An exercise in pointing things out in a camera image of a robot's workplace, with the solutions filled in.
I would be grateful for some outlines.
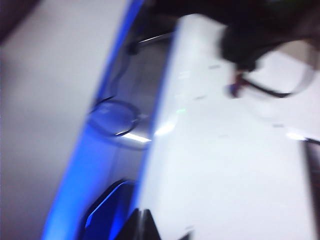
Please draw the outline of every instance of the white surface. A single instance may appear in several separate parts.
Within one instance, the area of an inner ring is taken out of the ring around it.
[[[2,240],[40,239],[127,4],[44,0],[1,46]]]
[[[199,15],[179,22],[137,205],[165,240],[190,229],[194,240],[315,240],[303,149],[286,134],[320,136],[319,75],[293,98],[248,89],[231,99],[221,29]],[[265,61],[259,81],[280,90],[299,81],[302,63],[282,53]]]

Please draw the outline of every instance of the white device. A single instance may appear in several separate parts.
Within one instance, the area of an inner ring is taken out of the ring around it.
[[[320,75],[290,98],[246,89],[232,99],[222,30],[197,14],[179,20],[135,206],[164,240],[190,230],[194,240],[315,240],[301,141],[320,136]],[[280,52],[263,62],[252,78],[280,91],[305,67]]]

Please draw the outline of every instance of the gray wall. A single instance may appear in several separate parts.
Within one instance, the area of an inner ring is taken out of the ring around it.
[[[37,240],[125,0],[45,0],[1,48],[1,239]]]

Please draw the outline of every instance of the metal rod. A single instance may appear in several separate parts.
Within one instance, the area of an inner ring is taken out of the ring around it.
[[[139,41],[138,45],[140,47],[143,47],[143,46],[148,45],[148,44],[152,44],[152,43],[156,43],[156,42],[161,41],[161,40],[169,39],[171,36],[172,36],[172,32],[168,32],[168,33],[165,33],[165,34],[161,34],[159,36],[154,36],[154,37]]]

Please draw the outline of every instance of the green indicator light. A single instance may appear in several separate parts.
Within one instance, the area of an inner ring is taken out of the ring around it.
[[[180,113],[184,113],[186,111],[186,109],[185,108],[182,108],[182,109],[178,109],[177,111],[176,111],[176,113],[177,114],[180,114]]]

